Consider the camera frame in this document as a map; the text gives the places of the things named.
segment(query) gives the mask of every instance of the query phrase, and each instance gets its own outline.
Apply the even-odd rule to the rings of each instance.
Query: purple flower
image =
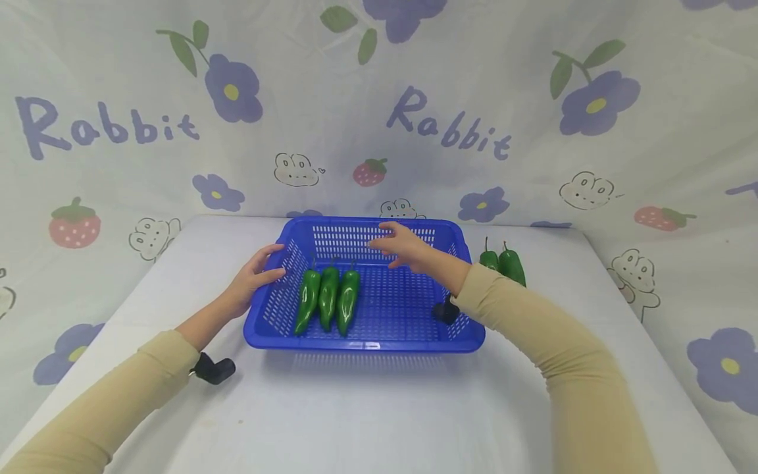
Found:
[[[313,209],[306,209],[303,212],[289,211],[287,213],[288,218],[300,217],[301,215],[323,215],[323,214],[321,214],[319,211],[314,211]]]
[[[753,336],[739,328],[723,328],[710,339],[687,345],[687,357],[697,367],[697,384],[712,399],[734,402],[758,415],[758,353]]]
[[[411,39],[421,20],[434,18],[447,0],[363,0],[366,13],[387,22],[387,39],[394,44]]]
[[[494,187],[484,194],[470,193],[461,198],[461,210],[458,218],[462,221],[475,220],[476,222],[489,222],[496,215],[503,214],[510,202],[503,200],[506,192],[502,187]]]
[[[556,222],[552,223],[549,221],[537,221],[532,222],[530,227],[547,227],[551,229],[568,229],[572,226],[571,222]]]
[[[230,62],[224,55],[211,56],[205,86],[216,112],[225,121],[251,124],[261,119],[263,106],[255,97],[260,83],[247,64]]]
[[[640,83],[618,71],[596,77],[586,87],[568,94],[563,100],[561,133],[581,132],[594,137],[610,130],[619,112],[630,108],[640,95]]]
[[[208,177],[197,174],[192,178],[192,184],[200,192],[202,203],[208,209],[223,209],[229,212],[237,212],[245,202],[245,195],[241,191],[229,188],[226,181],[216,174]]]
[[[724,192],[727,193],[729,196],[733,196],[739,193],[746,193],[747,191],[753,191],[756,197],[758,197],[758,181],[756,181],[755,183],[745,184],[739,187],[733,187],[730,190],[726,190]]]
[[[74,366],[84,350],[95,340],[103,326],[104,324],[75,325],[67,329],[55,342],[55,352],[40,360],[34,368],[34,383],[55,385],[60,382],[68,369]]]
[[[758,0],[681,0],[688,10],[707,10],[726,3],[732,10],[747,10],[758,5]]]

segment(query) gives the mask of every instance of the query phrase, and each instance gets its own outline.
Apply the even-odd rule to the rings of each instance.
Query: right hand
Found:
[[[397,255],[390,268],[407,265],[413,273],[427,273],[427,263],[433,257],[435,250],[428,246],[406,226],[397,222],[382,222],[380,229],[389,229],[388,234],[368,243],[372,249],[381,250],[384,255]]]

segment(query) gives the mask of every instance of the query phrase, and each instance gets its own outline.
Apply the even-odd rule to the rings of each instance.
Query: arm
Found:
[[[284,275],[282,268],[262,271],[268,255],[282,248],[261,249],[216,300],[98,380],[26,443],[2,474],[102,473],[132,431],[187,385],[199,351],[246,311],[255,289]]]
[[[553,462],[560,474],[658,472],[644,427],[612,354],[550,301],[481,265],[469,265],[394,222],[372,248],[427,273],[462,311],[507,337],[542,372],[553,414]]]

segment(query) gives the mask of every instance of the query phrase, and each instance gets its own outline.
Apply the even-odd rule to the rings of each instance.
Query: red strawberry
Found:
[[[59,207],[52,213],[50,237],[57,245],[67,249],[82,249],[100,235],[100,218],[95,209],[79,206],[80,197],[75,197],[70,206]]]
[[[634,221],[638,224],[666,232],[687,227],[687,219],[696,217],[692,214],[681,214],[667,207],[658,209],[655,206],[643,207],[634,213]]]
[[[386,162],[386,158],[381,160],[367,159],[358,165],[352,173],[352,179],[363,187],[379,184],[384,179],[384,175],[387,174],[387,168],[384,166]]]

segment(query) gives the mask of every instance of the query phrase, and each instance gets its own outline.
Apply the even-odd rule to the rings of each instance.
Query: black object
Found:
[[[218,363],[213,363],[211,357],[204,353],[200,353],[200,360],[193,367],[190,374],[194,373],[198,378],[205,380],[209,384],[218,385],[236,371],[236,366],[232,359],[224,359]]]
[[[456,321],[458,315],[461,314],[461,310],[458,306],[450,302],[450,295],[445,297],[445,303],[437,303],[431,309],[431,314],[435,319],[442,321],[446,325],[450,326]]]

